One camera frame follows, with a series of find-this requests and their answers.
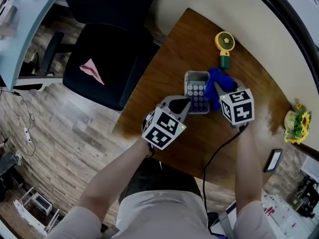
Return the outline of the grey calculator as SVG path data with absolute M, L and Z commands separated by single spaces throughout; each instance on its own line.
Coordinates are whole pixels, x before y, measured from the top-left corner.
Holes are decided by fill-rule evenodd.
M 208 98 L 204 96 L 209 73 L 206 71 L 187 71 L 184 77 L 184 95 L 191 101 L 190 115 L 207 114 L 210 110 Z

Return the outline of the blue cloth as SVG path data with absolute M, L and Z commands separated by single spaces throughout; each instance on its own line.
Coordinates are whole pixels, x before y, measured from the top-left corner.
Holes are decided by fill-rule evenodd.
M 214 82 L 218 82 L 225 93 L 233 92 L 233 78 L 224 74 L 219 68 L 211 68 L 209 71 L 209 80 L 206 84 L 204 97 L 210 102 L 211 111 L 215 112 L 220 109 L 219 96 L 215 90 Z

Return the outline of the sunflower bouquet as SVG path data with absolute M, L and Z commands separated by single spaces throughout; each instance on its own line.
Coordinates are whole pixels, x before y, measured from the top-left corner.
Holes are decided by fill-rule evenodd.
M 295 109 L 287 112 L 284 118 L 285 142 L 302 143 L 309 135 L 312 112 L 302 103 L 296 103 Z

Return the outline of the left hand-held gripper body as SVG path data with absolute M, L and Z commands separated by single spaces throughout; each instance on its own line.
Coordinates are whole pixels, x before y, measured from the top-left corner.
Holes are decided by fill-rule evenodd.
M 158 104 L 142 123 L 142 138 L 151 147 L 164 150 L 186 129 L 186 125 L 177 120 L 176 114 L 168 106 Z

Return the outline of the light blue desk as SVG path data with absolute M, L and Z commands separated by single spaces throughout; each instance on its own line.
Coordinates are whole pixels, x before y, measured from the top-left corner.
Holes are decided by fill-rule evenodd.
M 42 20 L 56 0 L 9 0 L 17 8 L 12 20 L 15 36 L 0 40 L 0 77 L 8 90 L 15 86 L 62 83 L 56 76 L 21 77 L 20 69 Z

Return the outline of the person's left forearm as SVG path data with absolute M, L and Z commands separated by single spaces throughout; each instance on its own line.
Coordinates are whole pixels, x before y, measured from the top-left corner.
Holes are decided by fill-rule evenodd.
M 103 221 L 109 208 L 149 153 L 148 143 L 139 138 L 91 179 L 76 205 L 90 210 Z

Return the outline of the yellow handheld fan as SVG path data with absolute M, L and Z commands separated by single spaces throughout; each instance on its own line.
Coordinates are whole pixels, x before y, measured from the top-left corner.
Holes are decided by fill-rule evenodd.
M 218 33 L 215 38 L 215 45 L 220 51 L 220 68 L 223 70 L 230 68 L 230 51 L 235 47 L 234 37 L 226 31 Z

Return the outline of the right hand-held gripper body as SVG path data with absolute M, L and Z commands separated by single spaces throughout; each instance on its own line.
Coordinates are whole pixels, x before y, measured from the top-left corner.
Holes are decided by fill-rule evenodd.
M 255 119 L 254 99 L 250 89 L 219 96 L 223 116 L 232 128 L 240 127 Z

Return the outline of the person's beige shirt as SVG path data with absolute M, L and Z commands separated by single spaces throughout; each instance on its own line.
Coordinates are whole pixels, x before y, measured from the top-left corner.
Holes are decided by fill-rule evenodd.
M 74 207 L 46 239 L 217 239 L 208 228 L 202 199 L 186 191 L 144 191 L 120 204 L 114 235 L 101 233 L 101 221 Z

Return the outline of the white plastic packaging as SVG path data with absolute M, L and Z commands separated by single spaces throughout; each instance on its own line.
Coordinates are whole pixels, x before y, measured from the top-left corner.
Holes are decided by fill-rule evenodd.
M 307 239 L 311 234 L 301 217 L 281 197 L 263 193 L 262 207 L 277 239 Z

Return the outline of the person's dark trousers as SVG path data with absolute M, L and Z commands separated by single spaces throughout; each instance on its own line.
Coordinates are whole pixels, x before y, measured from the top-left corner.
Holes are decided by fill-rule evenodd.
M 121 203 L 126 197 L 135 193 L 156 190 L 187 191 L 201 196 L 193 176 L 148 157 L 142 161 L 120 194 L 118 202 Z

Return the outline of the black office chair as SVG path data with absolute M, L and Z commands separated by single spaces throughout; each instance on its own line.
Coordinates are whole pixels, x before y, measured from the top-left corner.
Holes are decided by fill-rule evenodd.
M 62 83 L 73 92 L 121 111 L 158 50 L 145 20 L 154 0 L 66 0 L 84 24 L 74 44 L 53 35 L 40 69 L 50 71 L 57 53 L 69 53 Z M 104 85 L 80 70 L 92 59 Z

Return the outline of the person's right forearm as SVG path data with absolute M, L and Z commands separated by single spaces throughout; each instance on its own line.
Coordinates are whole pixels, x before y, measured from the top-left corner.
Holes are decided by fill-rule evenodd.
M 238 153 L 235 176 L 236 212 L 246 205 L 260 201 L 263 177 L 260 159 L 250 128 L 245 129 L 238 139 Z

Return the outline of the pink paper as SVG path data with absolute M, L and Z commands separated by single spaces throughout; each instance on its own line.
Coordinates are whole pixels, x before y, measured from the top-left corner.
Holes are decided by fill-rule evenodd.
M 101 79 L 99 72 L 92 59 L 89 59 L 85 64 L 79 66 L 80 70 L 89 76 L 92 76 L 96 81 L 104 85 L 104 81 Z

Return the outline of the white flat box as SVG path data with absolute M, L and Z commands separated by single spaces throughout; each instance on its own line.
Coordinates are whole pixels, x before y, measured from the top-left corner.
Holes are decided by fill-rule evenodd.
M 0 10 L 0 40 L 5 37 L 14 37 L 16 29 L 11 26 L 17 8 L 11 4 L 4 4 Z

